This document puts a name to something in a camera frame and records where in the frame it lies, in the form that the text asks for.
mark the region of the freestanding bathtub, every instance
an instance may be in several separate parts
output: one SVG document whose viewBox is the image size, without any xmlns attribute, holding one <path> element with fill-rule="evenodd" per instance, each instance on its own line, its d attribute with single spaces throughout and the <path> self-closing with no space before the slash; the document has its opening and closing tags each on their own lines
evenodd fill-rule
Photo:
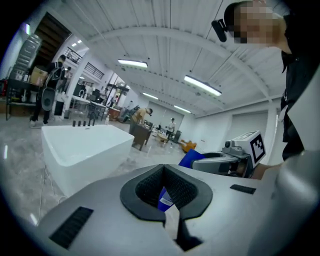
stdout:
<svg viewBox="0 0 320 256">
<path fill-rule="evenodd" d="M 134 140 L 112 125 L 44 126 L 41 137 L 47 169 L 67 197 L 115 171 Z"/>
</svg>

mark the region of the tan shirt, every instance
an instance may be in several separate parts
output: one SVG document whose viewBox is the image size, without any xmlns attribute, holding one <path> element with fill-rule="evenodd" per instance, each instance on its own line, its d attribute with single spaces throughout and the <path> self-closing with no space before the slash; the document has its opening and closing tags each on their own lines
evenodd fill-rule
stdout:
<svg viewBox="0 0 320 256">
<path fill-rule="evenodd" d="M 137 124 L 140 123 L 140 121 L 144 121 L 145 120 L 145 115 L 147 113 L 147 109 L 146 108 L 139 108 L 131 117 L 133 119 L 133 121 Z"/>
</svg>

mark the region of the black and white square pattern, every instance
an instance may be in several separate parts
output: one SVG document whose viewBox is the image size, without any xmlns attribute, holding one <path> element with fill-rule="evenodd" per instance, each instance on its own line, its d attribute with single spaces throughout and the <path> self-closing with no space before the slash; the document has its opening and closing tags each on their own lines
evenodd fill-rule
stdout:
<svg viewBox="0 0 320 256">
<path fill-rule="evenodd" d="M 261 134 L 251 140 L 250 145 L 252 149 L 253 160 L 256 164 L 266 153 Z"/>
</svg>

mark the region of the cardboard box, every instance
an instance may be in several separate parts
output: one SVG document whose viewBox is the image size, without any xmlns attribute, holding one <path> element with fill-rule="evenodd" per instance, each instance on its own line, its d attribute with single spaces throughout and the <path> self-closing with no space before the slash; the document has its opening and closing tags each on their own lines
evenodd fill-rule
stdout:
<svg viewBox="0 0 320 256">
<path fill-rule="evenodd" d="M 46 81 L 47 75 L 48 72 L 34 67 L 30 76 L 30 83 L 42 87 Z"/>
</svg>

